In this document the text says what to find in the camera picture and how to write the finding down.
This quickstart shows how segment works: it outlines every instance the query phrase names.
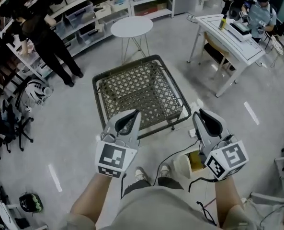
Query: wooden chair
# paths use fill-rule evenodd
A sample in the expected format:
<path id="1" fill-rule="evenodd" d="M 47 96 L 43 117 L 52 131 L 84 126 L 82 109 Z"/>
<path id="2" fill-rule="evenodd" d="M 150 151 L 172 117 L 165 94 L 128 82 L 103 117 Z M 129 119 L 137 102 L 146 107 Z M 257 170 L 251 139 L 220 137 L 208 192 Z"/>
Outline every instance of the wooden chair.
<path id="1" fill-rule="evenodd" d="M 224 64 L 229 64 L 228 68 L 230 68 L 232 65 L 227 60 L 227 57 L 229 56 L 229 52 L 223 50 L 219 46 L 217 46 L 209 37 L 207 32 L 204 32 L 204 48 L 201 52 L 200 58 L 199 58 L 199 65 L 201 64 L 201 59 L 203 57 L 204 50 L 219 64 L 218 70 L 216 71 L 216 74 L 213 78 L 215 78 L 218 74 L 218 72 L 222 69 Z"/>

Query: white marker cube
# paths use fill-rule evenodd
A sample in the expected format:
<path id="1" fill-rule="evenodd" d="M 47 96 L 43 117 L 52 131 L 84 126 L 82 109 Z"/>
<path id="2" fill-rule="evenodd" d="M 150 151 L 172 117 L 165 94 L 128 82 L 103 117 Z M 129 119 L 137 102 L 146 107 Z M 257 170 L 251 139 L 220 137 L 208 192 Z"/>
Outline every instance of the white marker cube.
<path id="1" fill-rule="evenodd" d="M 243 142 L 229 144 L 210 152 L 205 165 L 219 181 L 238 172 L 249 161 Z"/>
<path id="2" fill-rule="evenodd" d="M 134 159 L 137 150 L 99 140 L 96 146 L 96 172 L 122 178 Z"/>

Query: black helmet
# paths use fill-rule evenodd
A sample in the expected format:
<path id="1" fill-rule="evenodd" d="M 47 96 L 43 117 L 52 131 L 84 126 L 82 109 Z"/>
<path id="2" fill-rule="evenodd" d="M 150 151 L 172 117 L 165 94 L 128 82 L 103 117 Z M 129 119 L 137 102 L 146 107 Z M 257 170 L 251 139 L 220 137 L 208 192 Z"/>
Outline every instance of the black helmet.
<path id="1" fill-rule="evenodd" d="M 43 210 L 43 204 L 37 194 L 25 193 L 19 198 L 19 203 L 26 212 L 37 213 Z"/>

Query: black pants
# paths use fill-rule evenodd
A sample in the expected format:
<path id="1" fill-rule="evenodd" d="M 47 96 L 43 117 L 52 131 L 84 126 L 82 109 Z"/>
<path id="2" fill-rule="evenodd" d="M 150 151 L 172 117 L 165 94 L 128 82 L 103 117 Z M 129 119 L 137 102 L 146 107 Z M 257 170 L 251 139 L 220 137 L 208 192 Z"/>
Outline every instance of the black pants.
<path id="1" fill-rule="evenodd" d="M 230 1 L 225 1 L 225 5 L 224 5 L 224 8 L 222 10 L 222 14 L 227 14 L 229 9 L 230 9 L 230 5 L 231 5 L 231 2 Z"/>
<path id="2" fill-rule="evenodd" d="M 169 177 L 159 177 L 158 178 L 158 185 L 159 186 L 165 186 L 171 189 L 183 189 L 183 187 L 180 185 L 179 182 L 175 181 L 172 178 Z M 140 180 L 137 181 L 136 183 L 128 186 L 124 192 L 124 196 L 130 192 L 132 192 L 133 190 L 139 189 L 139 188 L 144 188 L 144 187 L 148 187 L 151 186 L 150 183 L 146 180 Z"/>
<path id="3" fill-rule="evenodd" d="M 69 51 L 66 49 L 63 41 L 54 32 L 51 32 L 47 39 L 36 45 L 35 49 L 42 60 L 57 75 L 59 75 L 61 79 L 63 79 L 65 84 L 69 84 L 71 82 L 71 77 L 63 69 L 56 56 L 63 60 L 66 65 L 68 65 L 70 71 L 74 75 L 78 76 L 81 73 L 80 68 L 77 66 Z"/>

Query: bottle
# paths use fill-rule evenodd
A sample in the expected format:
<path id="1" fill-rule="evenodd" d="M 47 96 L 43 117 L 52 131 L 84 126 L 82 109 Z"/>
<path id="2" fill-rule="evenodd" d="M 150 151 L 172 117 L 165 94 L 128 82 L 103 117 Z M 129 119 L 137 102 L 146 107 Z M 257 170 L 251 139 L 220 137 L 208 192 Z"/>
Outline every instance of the bottle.
<path id="1" fill-rule="evenodd" d="M 220 30 L 223 30 L 223 29 L 224 29 L 224 27 L 225 27 L 225 25 L 226 25 L 226 22 L 227 22 L 227 21 L 226 21 L 226 18 L 227 18 L 227 15 L 225 14 L 224 17 L 222 18 L 222 21 L 221 21 L 220 24 L 219 24 L 219 27 L 218 27 Z"/>

